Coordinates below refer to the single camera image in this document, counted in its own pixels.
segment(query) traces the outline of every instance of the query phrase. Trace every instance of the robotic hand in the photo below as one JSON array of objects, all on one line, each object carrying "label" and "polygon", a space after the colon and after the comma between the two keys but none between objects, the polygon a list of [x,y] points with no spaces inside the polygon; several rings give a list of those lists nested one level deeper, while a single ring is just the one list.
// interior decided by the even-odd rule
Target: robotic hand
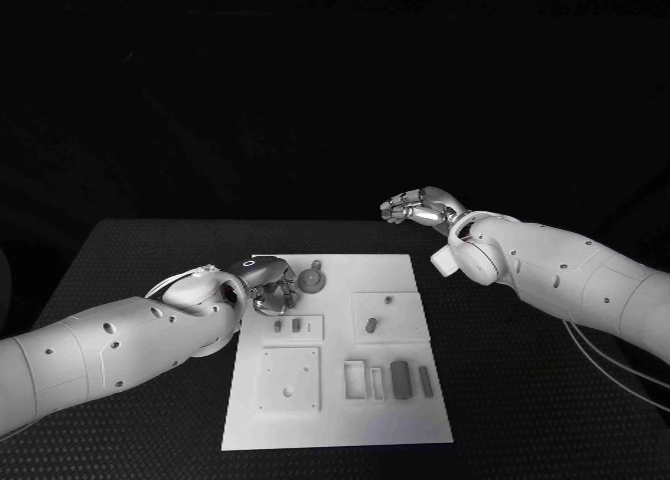
[{"label": "robotic hand", "polygon": [[219,351],[240,329],[249,300],[266,316],[295,307],[294,279],[278,257],[255,257],[226,271],[207,265],[161,282],[145,298],[100,305],[0,340],[0,441],[50,413]]},{"label": "robotic hand", "polygon": [[481,285],[508,285],[553,317],[611,333],[670,364],[670,274],[576,233],[468,211],[435,187],[396,195],[380,210],[389,223],[410,219],[446,236],[431,258],[445,277],[461,270]]}]

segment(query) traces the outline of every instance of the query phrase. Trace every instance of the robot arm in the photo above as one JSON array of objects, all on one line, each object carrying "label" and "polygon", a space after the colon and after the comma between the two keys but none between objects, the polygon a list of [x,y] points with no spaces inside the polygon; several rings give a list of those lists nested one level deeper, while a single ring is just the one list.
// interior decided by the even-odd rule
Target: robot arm
[{"label": "robot arm", "polygon": [[508,285],[539,310],[611,333],[670,364],[668,273],[576,233],[467,211],[433,187],[397,195],[380,209],[390,223],[410,219],[448,232],[431,258],[445,277],[461,270],[481,285]]},{"label": "robot arm", "polygon": [[[229,343],[252,299],[262,315],[295,306],[276,257],[211,265],[152,290],[0,340],[0,441],[53,412],[119,393]],[[281,287],[283,296],[273,295]]]}]

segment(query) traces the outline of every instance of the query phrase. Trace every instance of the black table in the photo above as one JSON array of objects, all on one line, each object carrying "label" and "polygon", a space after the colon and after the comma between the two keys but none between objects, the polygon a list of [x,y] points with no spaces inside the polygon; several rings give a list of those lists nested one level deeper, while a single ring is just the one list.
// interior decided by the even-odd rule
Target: black table
[{"label": "black table", "polygon": [[[461,273],[442,278],[429,261],[442,245],[410,222],[108,220],[34,328],[253,253],[409,254],[454,444],[221,452],[236,338],[0,443],[0,479],[670,479],[670,433],[654,407],[601,375],[562,322],[508,287],[482,287]],[[591,331],[591,338],[622,359],[611,337]],[[642,393],[627,372],[608,370]]]}]

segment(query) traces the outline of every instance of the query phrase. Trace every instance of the black background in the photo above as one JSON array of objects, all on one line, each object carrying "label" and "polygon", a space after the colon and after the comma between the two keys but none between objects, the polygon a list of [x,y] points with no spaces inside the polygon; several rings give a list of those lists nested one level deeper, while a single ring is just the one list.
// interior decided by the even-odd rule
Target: black background
[{"label": "black background", "polygon": [[670,272],[670,2],[494,3],[0,2],[5,335],[99,220],[374,220],[428,185]]}]

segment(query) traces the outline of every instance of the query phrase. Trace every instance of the table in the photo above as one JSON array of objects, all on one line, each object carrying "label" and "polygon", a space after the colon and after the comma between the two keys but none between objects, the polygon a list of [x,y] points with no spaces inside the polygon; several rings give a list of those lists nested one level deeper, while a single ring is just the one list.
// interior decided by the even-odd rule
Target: table
[{"label": "table", "polygon": [[[106,220],[34,328],[253,253],[406,253],[454,444],[221,452],[234,339],[0,443],[0,479],[670,479],[670,433],[654,407],[606,380],[562,322],[508,287],[482,287],[461,273],[442,278],[429,261],[442,245],[441,235],[410,222]],[[591,332],[624,360],[612,338]],[[642,393],[627,372],[609,371]]]}]

